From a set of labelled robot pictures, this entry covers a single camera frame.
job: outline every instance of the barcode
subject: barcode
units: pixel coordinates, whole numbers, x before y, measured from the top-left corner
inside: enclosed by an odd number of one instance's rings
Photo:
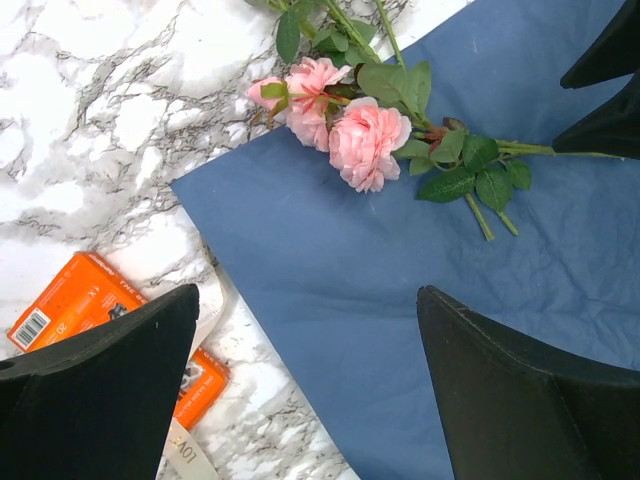
[[[51,319],[36,308],[13,334],[13,339],[26,350],[50,322]]]

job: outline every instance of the flower stem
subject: flower stem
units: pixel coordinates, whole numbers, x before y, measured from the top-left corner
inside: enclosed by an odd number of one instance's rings
[[[509,217],[507,217],[505,215],[504,212],[496,212],[498,214],[498,216],[500,217],[500,220],[502,220],[502,223],[504,223],[507,228],[509,229],[509,231],[511,233],[513,233],[514,235],[518,235],[518,229],[516,228],[516,226],[511,222],[511,220],[509,220]]]
[[[470,193],[467,193],[464,196],[464,198],[467,200],[467,203],[471,207],[471,210],[473,210],[473,214],[476,216],[476,220],[478,220],[478,223],[480,224],[480,228],[482,228],[482,233],[484,233],[484,237],[488,241],[491,241],[491,240],[495,239],[496,237],[493,235],[493,232],[491,231],[491,228],[489,228],[489,224],[484,219],[484,216],[482,215],[482,212],[480,211],[480,208],[478,207],[478,204],[473,199],[473,196],[471,196]]]
[[[622,158],[616,155],[595,152],[556,152],[553,148],[544,145],[532,145],[530,143],[509,142],[506,140],[496,140],[500,153],[509,156],[517,155],[588,155],[590,157],[602,158]]]
[[[376,63],[381,63],[378,54],[369,46],[362,35],[360,35],[358,29],[353,25],[353,22],[349,17],[345,15],[340,5],[338,5],[338,2],[336,0],[325,0],[325,4],[329,7],[329,16],[344,28],[344,31],[347,33],[351,41],[360,46],[371,60]]]
[[[391,26],[391,22],[389,21],[389,17],[387,16],[387,11],[382,4],[382,0],[376,0],[376,5],[378,6],[378,12],[380,12],[380,17],[382,18],[384,29],[387,31],[387,36],[389,37],[389,41],[391,42],[393,51],[396,54],[398,65],[406,70],[407,65],[404,63],[404,58],[402,58],[402,52],[400,51],[400,47],[398,47],[398,41],[396,40],[396,36],[393,33],[393,27]]]

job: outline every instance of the table surface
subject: table surface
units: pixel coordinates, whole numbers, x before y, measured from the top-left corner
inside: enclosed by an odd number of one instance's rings
[[[470,1],[388,1],[400,46]],[[274,18],[240,0],[1,3],[3,332],[78,250],[150,298],[196,283],[211,315],[218,276],[169,183],[265,132],[245,92],[282,71]],[[377,18],[374,2],[348,3]],[[194,429],[222,479],[357,478],[241,297],[204,346],[232,371]],[[1,335],[0,359],[16,353]]]

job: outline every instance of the green leaf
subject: green leaf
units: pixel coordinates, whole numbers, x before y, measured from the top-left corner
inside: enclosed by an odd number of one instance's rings
[[[380,105],[380,107],[382,107],[382,108],[395,108],[401,114],[406,115],[407,117],[411,116],[411,112],[409,111],[409,109],[402,102],[391,102],[391,103],[378,102],[378,105]]]
[[[324,92],[352,100],[358,96],[359,89],[353,83],[336,83],[335,85],[324,87]]]
[[[345,61],[355,67],[361,63],[371,63],[371,59],[359,47],[350,45],[344,54]]]
[[[325,55],[331,60],[336,68],[344,67],[347,64],[345,54],[342,52],[326,52]]]
[[[364,93],[385,103],[406,100],[407,81],[407,71],[400,65],[367,64],[358,73],[358,84]]]
[[[278,103],[276,103],[276,106],[273,107],[273,115],[277,115],[280,112],[284,112],[287,107],[289,106],[289,97],[283,97],[280,99],[280,101]]]
[[[349,40],[340,32],[333,32],[329,38],[339,52],[346,52],[349,49]]]
[[[487,168],[478,174],[476,193],[487,207],[502,212],[513,193],[511,177],[501,168]]]
[[[456,168],[433,178],[418,193],[418,200],[447,203],[473,190],[475,176],[464,168]]]
[[[311,10],[313,10],[316,5],[318,5],[316,0],[298,0],[293,6],[293,9],[298,16],[298,19],[302,22],[307,19]]]
[[[282,98],[286,96],[287,93],[286,83],[274,82],[260,87],[260,95],[264,99]]]
[[[313,41],[311,42],[312,47],[317,47],[320,42],[326,40],[331,36],[333,32],[331,30],[318,30],[316,36],[313,37]]]
[[[346,52],[349,49],[349,40],[340,32],[330,30],[329,36],[320,40],[314,47],[323,53]]]
[[[467,135],[462,146],[462,161],[471,173],[478,173],[500,155],[497,142],[482,135]]]
[[[429,158],[429,145],[410,138],[402,147],[393,152],[395,158]]]
[[[436,148],[429,158],[432,162],[453,163],[460,157],[465,133],[461,130],[452,130],[442,139],[442,143]]]
[[[351,23],[353,23],[353,26],[356,28],[356,30],[358,30],[360,35],[362,35],[364,41],[367,43],[371,43],[373,37],[376,36],[376,27],[374,27],[373,25],[369,25],[368,23],[361,22],[360,20],[351,20]]]
[[[522,190],[531,189],[531,169],[522,160],[511,160],[507,163],[507,173],[514,187]]]
[[[276,49],[286,63],[293,63],[300,45],[300,25],[293,10],[287,10],[280,17],[276,34]]]
[[[431,66],[420,62],[409,70],[408,96],[415,103],[416,113],[424,113],[431,95]]]
[[[428,158],[413,158],[409,162],[409,175],[422,175],[433,168],[433,163]]]

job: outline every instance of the wrinkled fabric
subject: wrinkled fabric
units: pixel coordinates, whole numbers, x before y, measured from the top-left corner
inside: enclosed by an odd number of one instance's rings
[[[405,51],[429,60],[427,113],[522,142],[555,135],[624,77],[560,78],[622,0],[477,0]],[[358,194],[326,154],[275,130],[173,189],[363,480],[453,478],[416,319],[432,284],[556,347],[640,370],[640,163],[537,157],[531,192],[483,209],[414,200],[427,177]]]

